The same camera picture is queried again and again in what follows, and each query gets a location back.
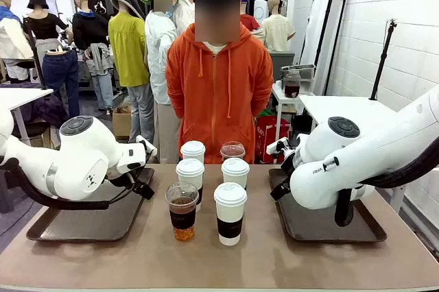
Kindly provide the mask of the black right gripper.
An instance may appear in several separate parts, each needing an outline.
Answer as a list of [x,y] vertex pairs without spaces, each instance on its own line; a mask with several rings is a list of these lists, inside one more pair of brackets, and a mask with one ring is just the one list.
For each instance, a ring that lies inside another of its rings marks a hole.
[[270,169],[270,183],[272,191],[270,195],[274,201],[291,192],[290,179],[294,172],[294,164],[291,158],[285,159],[280,169]]

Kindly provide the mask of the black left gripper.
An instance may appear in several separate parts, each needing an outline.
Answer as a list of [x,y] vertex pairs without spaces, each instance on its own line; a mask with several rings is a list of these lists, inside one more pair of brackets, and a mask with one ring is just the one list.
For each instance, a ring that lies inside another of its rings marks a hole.
[[155,191],[148,184],[144,183],[136,183],[133,191],[146,200],[151,200],[155,195]]

